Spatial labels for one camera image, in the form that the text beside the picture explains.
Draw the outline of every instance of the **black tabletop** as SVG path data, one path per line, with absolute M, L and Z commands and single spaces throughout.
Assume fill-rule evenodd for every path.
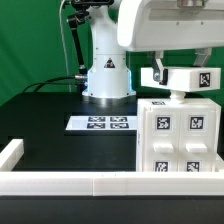
M 71 115 L 134 116 L 136 102 L 84 103 L 70 93 L 26 93 L 0 108 L 1 149 L 24 139 L 14 171 L 134 171 L 136 131 L 65 131 Z M 223 152 L 223 119 L 219 152 Z M 223 223 L 223 197 L 0 197 L 1 223 Z

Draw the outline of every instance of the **white box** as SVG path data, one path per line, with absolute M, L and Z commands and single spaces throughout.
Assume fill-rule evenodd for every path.
M 166 68 L 168 69 L 167 85 L 160 85 L 153 80 L 152 68 L 141 69 L 141 85 L 184 92 L 220 89 L 220 68 Z
M 221 107 L 209 99 L 138 101 L 137 171 L 214 171 Z

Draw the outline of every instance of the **cable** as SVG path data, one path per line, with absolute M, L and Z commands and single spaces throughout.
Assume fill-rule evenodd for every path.
M 61 81 L 61 80 L 66 80 L 66 79 L 74 79 L 75 76 L 71 75 L 71 76 L 63 76 L 63 77 L 58 77 L 58 78 L 53 78 L 53 79 L 49 79 L 45 82 L 43 82 L 43 84 L 40 84 L 39 86 L 37 86 L 33 92 L 37 92 L 39 89 L 41 89 L 45 84 L 44 83 L 49 83 L 49 82 L 55 82 L 55 81 Z
M 54 82 L 38 82 L 38 83 L 34 83 L 34 84 L 31 84 L 29 86 L 27 86 L 23 91 L 22 93 L 25 93 L 29 88 L 33 87 L 33 86 L 37 86 L 37 85 L 77 85 L 78 83 L 75 82 L 75 83 L 54 83 Z
M 62 9 L 63 9 L 65 1 L 66 0 L 61 1 L 61 5 L 60 5 L 60 9 L 59 9 L 59 21 L 60 21 L 61 39 L 62 39 L 62 45 L 63 45 L 64 57 L 65 57 L 66 73 L 67 73 L 67 76 L 69 76 L 70 71 L 69 71 L 69 63 L 68 63 L 68 53 L 67 53 L 67 49 L 66 49 L 64 26 L 63 26 L 63 21 L 62 21 Z

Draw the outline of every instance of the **black cable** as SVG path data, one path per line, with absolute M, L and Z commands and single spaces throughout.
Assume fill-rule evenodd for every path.
M 49 83 L 49 82 L 55 82 L 55 81 L 61 81 L 61 80 L 66 80 L 66 79 L 74 79 L 75 76 L 74 75 L 70 75 L 70 76 L 62 76 L 62 77 L 58 77 L 58 78 L 53 78 L 53 79 L 49 79 L 45 82 L 43 82 L 42 84 L 39 84 L 39 86 L 37 86 L 33 92 L 37 92 L 38 90 L 40 90 L 43 86 L 45 86 L 44 83 Z
M 34 84 L 31 84 L 29 86 L 27 86 L 23 91 L 22 93 L 25 93 L 29 88 L 33 87 L 33 86 L 36 86 L 36 85 L 42 85 L 45 86 L 45 85 L 78 85 L 79 83 L 75 82 L 75 83 L 54 83 L 54 82 L 38 82 L 38 83 L 34 83 Z

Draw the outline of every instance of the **green backdrop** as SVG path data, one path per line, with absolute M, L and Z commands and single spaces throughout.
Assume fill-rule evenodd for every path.
M 62 48 L 59 7 L 60 0 L 0 0 L 0 105 L 33 83 L 66 75 Z M 76 74 L 77 58 L 66 17 L 74 12 L 63 10 L 65 39 L 70 75 Z M 110 13 L 116 19 L 117 12 Z M 87 67 L 92 63 L 91 32 L 88 24 L 79 29 Z M 213 50 L 207 66 L 224 70 L 224 48 Z M 191 66 L 193 50 L 165 52 L 165 65 Z M 148 53 L 127 53 L 127 65 L 133 73 L 133 88 L 138 92 L 158 91 L 139 85 L 140 68 L 150 66 Z M 203 93 L 224 106 L 224 85 L 217 91 Z M 47 86 L 42 91 L 69 91 L 68 87 Z

